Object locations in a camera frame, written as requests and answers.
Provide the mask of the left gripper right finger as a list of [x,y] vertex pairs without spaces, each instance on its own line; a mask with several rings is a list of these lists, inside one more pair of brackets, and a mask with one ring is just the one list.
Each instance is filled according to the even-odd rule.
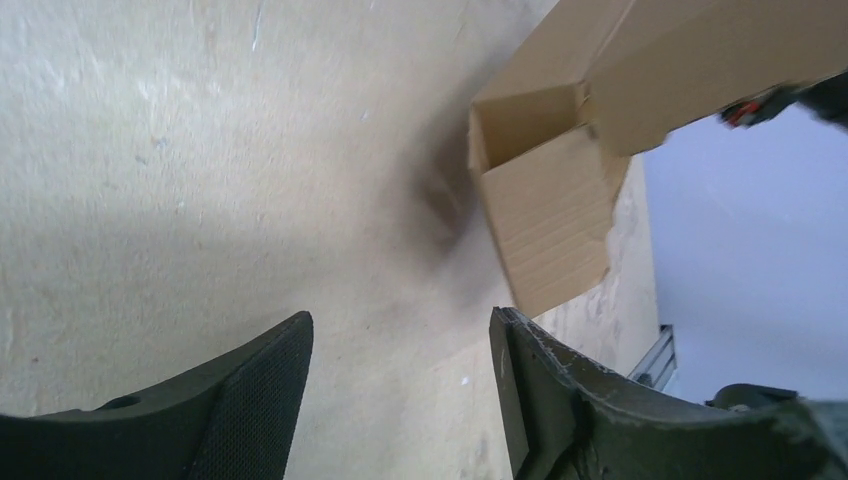
[[513,308],[489,336],[517,479],[843,479],[847,404],[746,411],[643,386],[561,343]]

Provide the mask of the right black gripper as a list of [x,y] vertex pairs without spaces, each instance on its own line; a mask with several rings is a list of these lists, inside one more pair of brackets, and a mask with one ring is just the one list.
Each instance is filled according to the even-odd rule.
[[792,105],[801,105],[817,120],[847,131],[847,72],[810,86],[777,86],[758,96],[738,101],[718,117],[730,128],[750,128],[777,117]]

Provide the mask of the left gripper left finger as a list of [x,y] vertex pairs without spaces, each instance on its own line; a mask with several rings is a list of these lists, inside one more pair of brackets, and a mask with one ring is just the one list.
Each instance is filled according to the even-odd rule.
[[1,417],[4,479],[281,479],[313,351],[301,311],[93,410]]

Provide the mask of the brown cardboard box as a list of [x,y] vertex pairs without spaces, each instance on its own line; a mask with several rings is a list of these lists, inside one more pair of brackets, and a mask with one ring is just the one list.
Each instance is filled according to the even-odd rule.
[[635,155],[846,67],[842,0],[557,3],[470,108],[469,167],[517,309],[603,280]]

